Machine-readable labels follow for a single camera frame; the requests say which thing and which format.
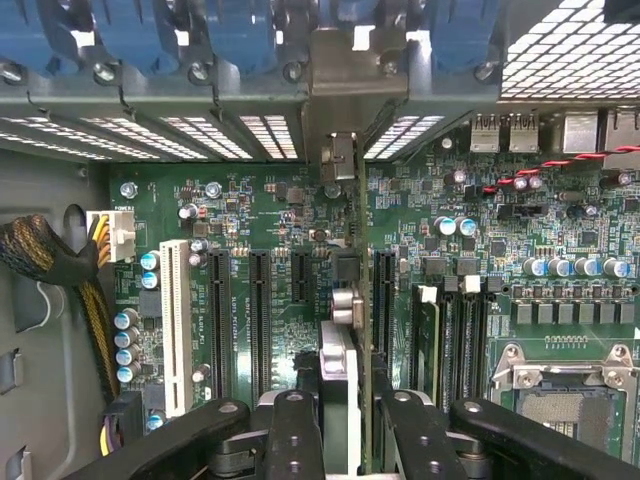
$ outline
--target green circuit board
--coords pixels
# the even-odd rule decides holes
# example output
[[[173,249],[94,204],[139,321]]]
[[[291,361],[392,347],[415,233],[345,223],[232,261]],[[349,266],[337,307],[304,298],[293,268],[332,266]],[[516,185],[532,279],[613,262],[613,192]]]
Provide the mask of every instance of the green circuit board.
[[[406,161],[368,167],[372,321],[374,333],[376,328],[382,328],[378,319],[387,323],[390,332],[382,336],[378,331],[374,345],[388,354],[386,360],[395,388],[421,387],[436,395],[436,403],[445,410],[456,392],[491,396],[490,379],[504,349],[512,344],[519,345],[528,361],[549,364],[602,361],[614,345],[624,344],[637,363],[640,323],[635,295],[640,253],[637,246],[640,187],[631,184],[603,190],[598,183],[599,172],[567,175],[557,170],[545,172],[544,185],[535,192],[500,192],[474,199],[465,196],[465,185],[491,185],[498,178],[540,161],[542,158],[537,155],[482,155],[434,148]],[[455,170],[466,172],[463,185],[447,184],[447,176]],[[138,195],[125,200],[119,188],[129,181],[138,186]],[[205,194],[205,185],[210,182],[222,186],[219,198]],[[111,166],[113,208],[135,212],[138,259],[169,239],[207,238],[212,248],[228,251],[232,332],[228,348],[234,372],[230,394],[248,404],[255,404],[260,393],[255,385],[252,388],[255,368],[252,362],[255,349],[260,346],[252,344],[255,340],[251,335],[251,252],[268,251],[271,265],[267,332],[271,339],[268,352],[271,368],[265,388],[291,388],[296,384],[295,356],[317,350],[318,323],[329,319],[332,251],[348,246],[351,235],[357,235],[353,205],[356,190],[355,186],[345,188],[337,198],[328,198],[313,170],[297,164]],[[580,192],[583,199],[564,201],[563,192]],[[177,211],[189,203],[198,207],[198,218],[185,222]],[[567,209],[576,203],[595,206],[597,214],[582,219],[568,217]],[[526,220],[499,217],[500,205],[515,204],[542,205],[545,212]],[[443,236],[436,225],[440,217],[469,218],[475,221],[477,229],[470,237],[457,233]],[[316,236],[317,231],[323,235]],[[292,289],[295,252],[305,252],[309,258],[312,295],[306,303],[296,301]],[[425,259],[432,257],[444,259],[443,270],[428,271]],[[597,259],[597,275],[587,278],[575,274],[573,265],[582,257]],[[610,257],[627,263],[626,278],[604,275],[601,265]],[[393,266],[385,284],[391,288],[391,308],[381,312],[376,299],[380,302],[383,295],[377,289],[382,286],[380,262],[385,258],[390,262],[387,267]],[[529,258],[544,259],[547,263],[553,258],[569,260],[571,273],[559,278],[545,270],[544,275],[532,277],[523,270],[523,263]],[[439,313],[426,309],[420,317],[416,288],[421,285],[442,288],[442,282],[451,278],[459,285],[465,276],[457,271],[461,268],[460,259],[470,259],[471,263],[466,265],[476,259],[475,271],[467,273],[479,275],[483,281],[487,277],[499,278],[500,289],[483,296],[476,304],[463,301],[458,293],[460,298],[447,304],[451,309],[443,306]],[[119,263],[115,268],[118,308],[138,308],[142,275],[139,263]],[[190,278],[195,368],[210,362],[212,307],[208,300],[207,269],[191,269]],[[581,310],[583,304],[598,307],[594,311],[591,307]],[[611,319],[605,319],[605,312],[611,312]],[[476,338],[471,327],[460,330],[457,321],[460,315],[484,319],[481,339]],[[418,321],[424,323],[420,331],[416,330]],[[158,319],[142,319],[139,342],[143,372],[127,388],[144,390],[150,382],[162,380],[161,325]],[[420,344],[424,346],[423,356],[417,358]],[[465,348],[476,351],[460,354],[457,360],[453,358],[453,352]],[[424,370],[421,373],[424,380],[416,384],[418,370]],[[463,371],[476,377],[473,385],[465,380]],[[575,390],[566,385],[550,386],[549,391],[539,396],[562,388]],[[207,382],[195,385],[194,389],[196,404],[215,396]],[[602,448],[638,464],[640,442],[636,441],[635,418],[625,418],[624,394],[605,390],[602,387],[587,395],[606,397],[608,402],[604,408],[612,420],[605,419],[609,428]],[[520,408],[518,405],[526,399],[515,398],[513,393],[503,394],[499,401],[510,408]],[[554,428],[570,430],[568,434],[574,434],[571,433],[574,427],[554,423]],[[624,435],[631,436],[626,444]],[[622,454],[625,448],[631,451]]]

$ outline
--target motherboard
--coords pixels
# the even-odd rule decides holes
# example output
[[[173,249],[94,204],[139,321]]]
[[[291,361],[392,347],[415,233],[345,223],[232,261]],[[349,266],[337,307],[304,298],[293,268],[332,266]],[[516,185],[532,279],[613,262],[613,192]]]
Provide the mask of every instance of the motherboard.
[[[486,397],[640,464],[640,186],[558,168],[488,194],[548,158],[463,143],[367,166],[372,342],[391,384],[444,411]],[[300,164],[111,165],[112,207],[136,230],[135,261],[115,264],[119,378],[149,429],[296,386],[332,314],[334,257],[363,240],[358,193]]]

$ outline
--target white pci slot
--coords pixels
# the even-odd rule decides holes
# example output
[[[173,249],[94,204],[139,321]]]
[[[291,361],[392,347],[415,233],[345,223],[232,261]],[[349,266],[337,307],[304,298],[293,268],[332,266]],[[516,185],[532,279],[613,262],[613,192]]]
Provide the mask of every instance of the white pci slot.
[[[189,242],[160,243],[164,395],[168,418],[193,406]]]

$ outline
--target wire bundle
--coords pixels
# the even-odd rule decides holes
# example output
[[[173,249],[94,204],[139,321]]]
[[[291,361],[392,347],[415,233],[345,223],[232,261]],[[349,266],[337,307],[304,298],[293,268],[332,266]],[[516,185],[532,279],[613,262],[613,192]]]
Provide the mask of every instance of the wire bundle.
[[[19,217],[0,226],[0,261],[32,280],[73,290],[89,327],[102,394],[109,404],[118,395],[119,384],[115,376],[114,347],[110,341],[111,317],[97,279],[100,260],[97,241],[102,235],[102,241],[108,242],[104,228],[98,229],[101,223],[103,226],[106,224],[108,217],[104,220],[105,217],[95,219],[87,245],[77,254],[51,229],[42,215]],[[104,263],[108,258],[108,254],[103,257]]]

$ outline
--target blue plastic clip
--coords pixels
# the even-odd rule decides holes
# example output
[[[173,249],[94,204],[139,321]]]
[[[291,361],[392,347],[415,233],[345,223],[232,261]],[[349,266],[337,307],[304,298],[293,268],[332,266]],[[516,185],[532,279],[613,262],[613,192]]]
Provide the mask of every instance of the blue plastic clip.
[[[93,15],[107,51],[144,76],[175,72],[178,39],[166,0],[93,1]]]
[[[0,56],[43,77],[76,73],[72,21],[57,1],[0,1]]]
[[[273,70],[275,29],[269,0],[206,0],[213,52],[243,75]]]
[[[426,29],[439,70],[461,72],[487,61],[499,0],[434,0]]]

